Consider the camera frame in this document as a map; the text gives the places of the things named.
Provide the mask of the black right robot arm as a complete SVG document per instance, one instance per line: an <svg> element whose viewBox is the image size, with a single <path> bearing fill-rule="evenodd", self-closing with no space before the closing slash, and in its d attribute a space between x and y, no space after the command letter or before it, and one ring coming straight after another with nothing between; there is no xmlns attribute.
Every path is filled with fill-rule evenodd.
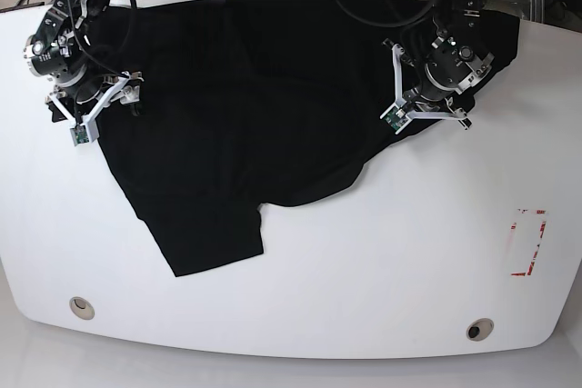
<svg viewBox="0 0 582 388"><path fill-rule="evenodd" d="M134 84L140 72L129 72L113 62L129 46L136 23L136 0L129 0L129 18L122 39L104 43L95 38L105 27L100 18L111 0L53 0L36 31L25 43L24 58L31 72L54 82L45 99L57 113L59 107L73 113L92 102L120 80Z"/></svg>

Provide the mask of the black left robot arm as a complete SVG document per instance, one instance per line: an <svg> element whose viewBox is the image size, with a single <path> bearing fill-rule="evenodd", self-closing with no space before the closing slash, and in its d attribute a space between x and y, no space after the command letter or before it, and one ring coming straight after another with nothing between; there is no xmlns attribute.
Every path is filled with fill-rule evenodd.
<svg viewBox="0 0 582 388"><path fill-rule="evenodd" d="M491 71L494 55L480 29L486 0L442 0L434 15L436 40L423 63L420 95L440 102L460 95L481 82Z"/></svg>

